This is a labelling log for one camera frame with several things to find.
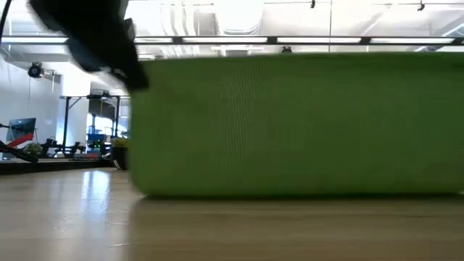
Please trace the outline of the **potted succulent plant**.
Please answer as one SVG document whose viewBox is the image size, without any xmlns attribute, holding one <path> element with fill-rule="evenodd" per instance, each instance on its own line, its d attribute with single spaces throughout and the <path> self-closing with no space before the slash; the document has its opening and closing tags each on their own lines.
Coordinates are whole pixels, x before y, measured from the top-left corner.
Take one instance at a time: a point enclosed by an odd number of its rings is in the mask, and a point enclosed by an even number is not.
<svg viewBox="0 0 464 261">
<path fill-rule="evenodd" d="M 119 170 L 128 169 L 128 138 L 113 138 L 111 140 L 110 156 Z"/>
</svg>

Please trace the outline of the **red bar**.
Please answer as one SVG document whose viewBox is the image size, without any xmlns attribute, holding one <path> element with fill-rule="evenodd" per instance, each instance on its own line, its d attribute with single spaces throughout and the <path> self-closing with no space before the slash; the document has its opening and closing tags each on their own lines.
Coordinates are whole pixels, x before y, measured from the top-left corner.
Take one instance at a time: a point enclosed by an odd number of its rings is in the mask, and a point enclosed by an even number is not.
<svg viewBox="0 0 464 261">
<path fill-rule="evenodd" d="M 32 141 L 33 140 L 33 133 L 23 133 L 19 134 L 16 136 L 11 135 L 7 141 L 7 146 L 10 147 L 16 147 L 19 146 L 20 144 L 24 144 L 26 141 Z"/>
</svg>

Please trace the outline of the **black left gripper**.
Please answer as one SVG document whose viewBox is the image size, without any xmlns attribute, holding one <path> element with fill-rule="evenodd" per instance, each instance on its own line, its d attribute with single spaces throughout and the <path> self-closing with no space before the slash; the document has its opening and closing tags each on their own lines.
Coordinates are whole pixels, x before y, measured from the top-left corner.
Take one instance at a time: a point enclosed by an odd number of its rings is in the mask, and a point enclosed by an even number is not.
<svg viewBox="0 0 464 261">
<path fill-rule="evenodd" d="M 86 71 L 109 67 L 128 91 L 149 87 L 137 61 L 133 22 L 125 17 L 130 0 L 28 0 L 41 22 L 68 37 L 76 62 Z"/>
</svg>

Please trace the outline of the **black metal gantry frame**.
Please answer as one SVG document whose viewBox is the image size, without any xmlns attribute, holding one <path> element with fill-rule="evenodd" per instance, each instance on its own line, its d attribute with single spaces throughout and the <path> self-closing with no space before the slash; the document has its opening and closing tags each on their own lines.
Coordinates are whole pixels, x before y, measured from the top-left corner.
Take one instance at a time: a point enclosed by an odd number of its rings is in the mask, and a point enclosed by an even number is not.
<svg viewBox="0 0 464 261">
<path fill-rule="evenodd" d="M 64 146 L 75 142 L 86 145 L 84 153 L 74 157 L 103 157 L 111 140 L 127 136 L 128 97 L 102 94 L 60 96 L 63 116 L 57 124 L 56 138 Z"/>
</svg>

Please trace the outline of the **black robot equipment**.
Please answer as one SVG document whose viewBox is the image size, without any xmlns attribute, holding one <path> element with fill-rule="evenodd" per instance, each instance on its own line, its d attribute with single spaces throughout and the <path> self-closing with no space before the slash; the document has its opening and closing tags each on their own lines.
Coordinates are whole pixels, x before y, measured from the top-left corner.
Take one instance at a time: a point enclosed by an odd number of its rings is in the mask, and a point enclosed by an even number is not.
<svg viewBox="0 0 464 261">
<path fill-rule="evenodd" d="M 38 158 L 52 158 L 61 152 L 65 158 L 73 158 L 77 152 L 84 153 L 86 145 L 81 142 L 75 142 L 72 146 L 58 144 L 56 140 L 48 138 L 44 144 L 40 144 L 41 150 Z"/>
</svg>

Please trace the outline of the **green microfiber towel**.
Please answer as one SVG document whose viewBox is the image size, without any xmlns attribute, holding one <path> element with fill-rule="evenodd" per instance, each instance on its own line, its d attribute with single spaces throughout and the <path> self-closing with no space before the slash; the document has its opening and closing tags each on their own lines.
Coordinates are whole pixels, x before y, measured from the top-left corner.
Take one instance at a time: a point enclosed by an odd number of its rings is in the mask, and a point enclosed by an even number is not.
<svg viewBox="0 0 464 261">
<path fill-rule="evenodd" d="M 464 191 L 464 52 L 146 62 L 133 185 L 167 197 Z"/>
</svg>

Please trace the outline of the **long LED light bar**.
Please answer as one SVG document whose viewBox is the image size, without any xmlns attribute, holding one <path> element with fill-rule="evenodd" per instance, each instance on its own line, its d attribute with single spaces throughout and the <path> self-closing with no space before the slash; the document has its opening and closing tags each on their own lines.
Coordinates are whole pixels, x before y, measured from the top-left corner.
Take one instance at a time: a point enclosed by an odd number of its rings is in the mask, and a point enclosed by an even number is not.
<svg viewBox="0 0 464 261">
<path fill-rule="evenodd" d="M 146 36 L 136 45 L 464 46 L 464 37 Z"/>
</svg>

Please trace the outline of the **black aluminium table frame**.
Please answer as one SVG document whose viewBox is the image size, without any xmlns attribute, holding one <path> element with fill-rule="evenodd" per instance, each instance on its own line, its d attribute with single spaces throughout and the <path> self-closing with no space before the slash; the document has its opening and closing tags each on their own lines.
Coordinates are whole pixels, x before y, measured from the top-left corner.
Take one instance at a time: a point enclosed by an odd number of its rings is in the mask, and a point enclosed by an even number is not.
<svg viewBox="0 0 464 261">
<path fill-rule="evenodd" d="M 24 161 L 0 161 L 0 176 L 103 167 L 114 167 L 114 164 L 109 159 L 42 159 L 36 163 Z"/>
</svg>

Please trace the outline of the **small green plant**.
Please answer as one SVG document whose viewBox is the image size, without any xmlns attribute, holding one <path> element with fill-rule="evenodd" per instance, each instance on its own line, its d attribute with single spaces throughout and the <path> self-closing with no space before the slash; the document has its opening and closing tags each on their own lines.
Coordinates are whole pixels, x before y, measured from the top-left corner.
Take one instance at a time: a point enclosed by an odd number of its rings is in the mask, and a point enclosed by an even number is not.
<svg viewBox="0 0 464 261">
<path fill-rule="evenodd" d="M 39 143 L 26 144 L 22 150 L 24 153 L 37 158 L 40 158 L 43 153 L 43 148 Z"/>
</svg>

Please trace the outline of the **tilted grey monitor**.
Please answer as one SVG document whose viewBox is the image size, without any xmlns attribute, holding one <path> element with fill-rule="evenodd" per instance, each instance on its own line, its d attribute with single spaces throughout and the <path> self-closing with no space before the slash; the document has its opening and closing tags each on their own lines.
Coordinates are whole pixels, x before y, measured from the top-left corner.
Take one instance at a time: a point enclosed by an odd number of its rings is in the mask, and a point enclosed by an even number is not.
<svg viewBox="0 0 464 261">
<path fill-rule="evenodd" d="M 35 118 L 13 119 L 9 121 L 10 129 L 7 132 L 7 140 L 14 141 L 28 134 L 34 134 L 36 129 Z"/>
</svg>

